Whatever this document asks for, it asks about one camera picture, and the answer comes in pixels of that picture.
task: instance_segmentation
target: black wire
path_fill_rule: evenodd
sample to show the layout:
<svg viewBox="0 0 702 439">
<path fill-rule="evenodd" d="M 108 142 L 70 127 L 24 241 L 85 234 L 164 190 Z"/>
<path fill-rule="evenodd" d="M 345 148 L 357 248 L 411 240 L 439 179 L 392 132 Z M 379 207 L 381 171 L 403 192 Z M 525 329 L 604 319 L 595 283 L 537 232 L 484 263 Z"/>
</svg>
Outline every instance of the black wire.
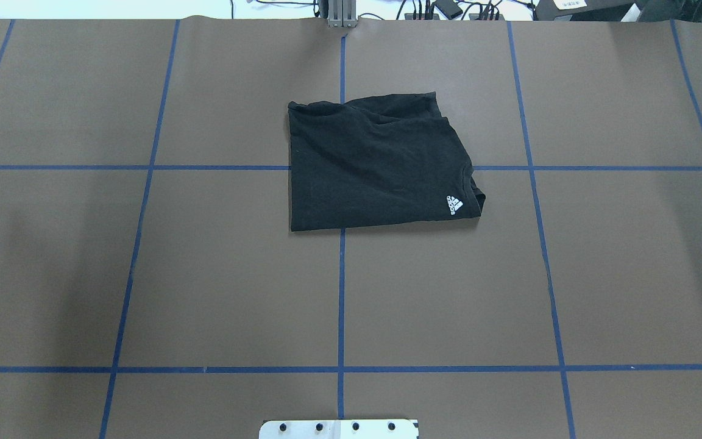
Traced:
<svg viewBox="0 0 702 439">
<path fill-rule="evenodd" d="M 462 3 L 470 3 L 470 6 L 468 6 L 468 8 L 465 9 L 465 12 L 462 13 L 462 18 L 460 18 L 459 21 L 462 21 L 462 20 L 465 19 L 465 16 L 466 16 L 467 13 L 470 11 L 470 8 L 472 8 L 472 7 L 476 6 L 476 5 L 478 5 L 478 14 L 479 14 L 479 16 L 480 16 L 480 15 L 482 14 L 482 12 L 484 11 L 484 6 L 490 5 L 490 4 L 491 4 L 491 3 L 487 3 L 487 4 L 485 5 L 484 3 L 479 3 L 479 2 L 462 2 Z"/>
<path fill-rule="evenodd" d="M 262 3 L 262 5 L 303 5 L 303 6 L 313 6 L 315 3 L 306 2 L 265 2 L 264 0 L 254 0 L 256 3 Z"/>
<path fill-rule="evenodd" d="M 400 3 L 400 9 L 397 9 L 397 17 L 395 17 L 395 20 L 399 20 L 399 14 L 402 12 L 402 8 L 404 8 L 405 3 L 407 0 L 402 0 L 402 3 Z M 410 0 L 411 3 L 413 3 L 413 14 L 416 14 L 416 0 Z"/>
<path fill-rule="evenodd" d="M 399 20 L 399 14 L 400 12 L 402 12 L 402 8 L 404 8 L 405 2 L 407 2 L 407 0 L 402 0 L 402 3 L 400 3 L 400 9 L 397 9 L 397 17 L 395 17 L 395 20 Z"/>
<path fill-rule="evenodd" d="M 379 19 L 379 20 L 385 20 L 385 19 L 381 18 L 381 16 L 377 16 L 376 14 L 373 14 L 372 12 L 365 12 L 365 13 L 363 13 L 363 14 L 359 14 L 359 15 L 356 16 L 356 17 L 357 17 L 357 18 L 362 18 L 363 16 L 374 16 L 374 17 L 376 17 L 376 18 Z"/>
<path fill-rule="evenodd" d="M 535 5 L 532 2 L 519 2 L 519 0 L 508 0 L 511 3 L 519 3 L 519 5 L 525 6 L 528 9 L 535 9 Z"/>
</svg>

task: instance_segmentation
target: white sticker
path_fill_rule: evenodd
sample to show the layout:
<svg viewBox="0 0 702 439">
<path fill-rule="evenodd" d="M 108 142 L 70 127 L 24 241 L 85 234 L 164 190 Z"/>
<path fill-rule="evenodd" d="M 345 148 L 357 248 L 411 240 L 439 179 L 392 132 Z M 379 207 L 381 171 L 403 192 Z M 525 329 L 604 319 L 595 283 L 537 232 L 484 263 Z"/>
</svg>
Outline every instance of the white sticker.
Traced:
<svg viewBox="0 0 702 439">
<path fill-rule="evenodd" d="M 564 11 L 565 9 L 577 9 L 587 6 L 585 0 L 554 0 L 554 4 L 557 5 L 557 9 Z"/>
</svg>

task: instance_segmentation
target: adidas logo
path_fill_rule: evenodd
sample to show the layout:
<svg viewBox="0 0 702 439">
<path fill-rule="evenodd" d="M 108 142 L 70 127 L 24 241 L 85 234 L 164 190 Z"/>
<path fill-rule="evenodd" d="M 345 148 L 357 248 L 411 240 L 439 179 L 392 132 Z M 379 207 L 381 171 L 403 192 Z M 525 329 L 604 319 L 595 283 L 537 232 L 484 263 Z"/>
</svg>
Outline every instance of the adidas logo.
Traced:
<svg viewBox="0 0 702 439">
<path fill-rule="evenodd" d="M 462 207 L 462 202 L 460 200 L 457 200 L 456 198 L 452 197 L 449 195 L 446 197 L 446 202 L 448 202 L 448 207 L 451 209 L 451 214 L 454 215 L 456 211 L 459 210 L 460 207 Z"/>
</svg>

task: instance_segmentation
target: metal bracket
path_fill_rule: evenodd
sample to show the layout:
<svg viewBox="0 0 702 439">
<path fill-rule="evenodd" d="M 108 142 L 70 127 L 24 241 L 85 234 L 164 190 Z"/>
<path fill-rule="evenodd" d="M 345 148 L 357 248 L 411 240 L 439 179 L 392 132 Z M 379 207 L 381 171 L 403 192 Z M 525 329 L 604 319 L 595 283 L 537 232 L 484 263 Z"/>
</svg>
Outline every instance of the metal bracket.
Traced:
<svg viewBox="0 0 702 439">
<path fill-rule="evenodd" d="M 415 419 L 267 421 L 259 439 L 418 439 Z"/>
<path fill-rule="evenodd" d="M 356 0 L 328 0 L 326 5 L 321 16 L 326 17 L 329 27 L 356 27 Z"/>
</svg>

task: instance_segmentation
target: cable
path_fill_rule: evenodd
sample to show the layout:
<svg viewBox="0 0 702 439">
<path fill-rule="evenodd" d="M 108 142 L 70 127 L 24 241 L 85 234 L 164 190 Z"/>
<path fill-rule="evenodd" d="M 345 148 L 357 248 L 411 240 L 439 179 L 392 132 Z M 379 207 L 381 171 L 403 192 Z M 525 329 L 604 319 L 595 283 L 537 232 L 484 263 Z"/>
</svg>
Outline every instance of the cable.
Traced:
<svg viewBox="0 0 702 439">
<path fill-rule="evenodd" d="M 530 10 L 530 17 L 535 17 L 535 3 L 533 3 L 532 0 L 530 0 L 530 2 L 522 2 L 521 0 L 500 0 L 500 2 L 497 3 L 497 5 L 493 5 L 495 6 L 497 12 L 500 11 L 498 5 L 500 5 L 501 2 L 516 3 L 517 5 L 524 6 L 525 8 Z M 457 3 L 466 3 L 468 5 L 472 5 L 474 2 L 465 2 L 465 0 L 457 0 Z"/>
<path fill-rule="evenodd" d="M 356 17 L 357 17 L 357 18 L 362 18 L 363 16 L 374 16 L 374 17 L 376 17 L 376 18 L 379 19 L 379 20 L 386 20 L 386 19 L 384 19 L 384 18 L 381 18 L 381 16 L 378 16 L 378 15 L 376 15 L 376 14 L 373 14 L 372 12 L 365 12 L 365 13 L 363 13 L 363 14 L 359 14 L 359 15 L 356 16 Z"/>
<path fill-rule="evenodd" d="M 479 16 L 480 16 L 480 15 L 482 14 L 482 12 L 484 11 L 484 6 L 489 6 L 489 5 L 490 5 L 490 4 L 486 4 L 486 5 L 485 5 L 484 3 L 479 3 L 479 2 L 461 2 L 461 3 L 470 3 L 470 6 L 468 6 L 468 8 L 465 9 L 465 12 L 462 13 L 462 17 L 459 18 L 459 21 L 462 21 L 462 20 L 465 19 L 465 16 L 466 16 L 467 13 L 470 11 L 470 8 L 472 8 L 472 7 L 476 6 L 476 5 L 478 5 L 478 14 L 479 14 Z"/>
<path fill-rule="evenodd" d="M 416 0 L 410 0 L 413 3 L 413 14 L 416 14 Z M 403 6 L 405 6 L 405 3 L 407 0 L 402 0 L 402 3 L 400 3 L 400 9 L 397 9 L 397 17 L 395 17 L 395 20 L 399 20 L 399 14 L 402 12 Z"/>
</svg>

